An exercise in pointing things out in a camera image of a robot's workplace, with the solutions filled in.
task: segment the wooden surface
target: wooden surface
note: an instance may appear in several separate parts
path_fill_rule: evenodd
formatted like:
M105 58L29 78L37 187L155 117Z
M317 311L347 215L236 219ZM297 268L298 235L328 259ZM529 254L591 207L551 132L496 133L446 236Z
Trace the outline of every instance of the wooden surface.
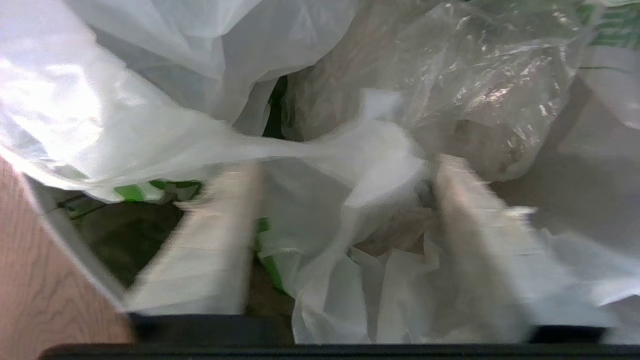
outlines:
M128 342L126 320L40 228L0 158L0 360L63 343Z

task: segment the pile of plastic bags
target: pile of plastic bags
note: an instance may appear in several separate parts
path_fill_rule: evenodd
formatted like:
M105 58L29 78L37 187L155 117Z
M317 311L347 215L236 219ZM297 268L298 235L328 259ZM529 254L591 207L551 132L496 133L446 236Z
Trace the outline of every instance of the pile of plastic bags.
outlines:
M296 299L297 342L482 342L451 281L431 160L460 156L489 181L529 170L598 16L579 5L9 0L0 155L108 202L260 160L259 256ZM260 137L294 72L283 132L306 142Z

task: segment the wood grain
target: wood grain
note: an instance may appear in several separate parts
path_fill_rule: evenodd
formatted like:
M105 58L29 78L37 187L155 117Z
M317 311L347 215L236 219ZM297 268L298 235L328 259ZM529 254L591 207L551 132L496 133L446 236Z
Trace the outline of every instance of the wood grain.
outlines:
M42 230L0 158L0 360L36 359L63 343L130 340L125 317Z

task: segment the wooden floor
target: wooden floor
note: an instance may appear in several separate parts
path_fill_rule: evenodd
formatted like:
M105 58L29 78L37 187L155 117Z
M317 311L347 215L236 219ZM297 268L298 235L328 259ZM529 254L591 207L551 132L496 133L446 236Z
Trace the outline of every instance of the wooden floor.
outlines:
M0 158L0 360L63 343L128 342L126 320L40 228Z

